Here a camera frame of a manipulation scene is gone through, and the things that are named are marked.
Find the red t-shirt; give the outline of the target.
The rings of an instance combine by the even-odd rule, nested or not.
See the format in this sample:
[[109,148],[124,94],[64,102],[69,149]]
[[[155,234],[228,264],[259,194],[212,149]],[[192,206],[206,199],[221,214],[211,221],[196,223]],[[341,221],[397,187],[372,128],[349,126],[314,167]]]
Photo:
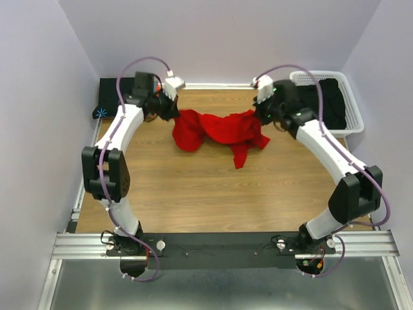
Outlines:
[[230,147],[237,169],[243,168],[250,149],[263,150],[270,142],[270,138],[262,134],[261,123],[253,110],[225,117],[201,114],[192,109],[181,110],[174,122],[172,137],[179,149],[195,152],[208,138]]

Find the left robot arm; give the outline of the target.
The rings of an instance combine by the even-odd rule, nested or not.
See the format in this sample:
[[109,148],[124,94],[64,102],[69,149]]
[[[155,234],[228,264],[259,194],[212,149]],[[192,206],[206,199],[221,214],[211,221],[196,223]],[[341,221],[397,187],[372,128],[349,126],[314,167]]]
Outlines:
[[122,93],[118,79],[119,106],[113,121],[94,146],[85,147],[81,152],[85,191],[105,207],[114,226],[114,241],[122,247],[131,242],[133,254],[142,249],[150,254],[156,252],[143,241],[141,222],[134,215],[127,197],[130,173],[125,151],[147,114],[156,114],[163,120],[178,116],[178,91],[185,87],[184,80],[170,69],[159,89],[154,85],[156,79],[157,76],[151,76],[147,85],[134,87],[131,94]]

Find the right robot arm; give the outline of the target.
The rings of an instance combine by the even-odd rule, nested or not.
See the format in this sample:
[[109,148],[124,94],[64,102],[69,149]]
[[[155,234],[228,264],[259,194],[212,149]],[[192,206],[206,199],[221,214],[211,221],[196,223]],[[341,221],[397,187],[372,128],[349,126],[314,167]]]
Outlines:
[[380,206],[383,173],[377,166],[366,166],[333,137],[309,107],[302,107],[297,86],[291,80],[273,81],[268,76],[255,78],[253,100],[256,118],[263,125],[279,123],[321,162],[336,188],[327,208],[300,226],[297,245],[309,251],[352,221]]

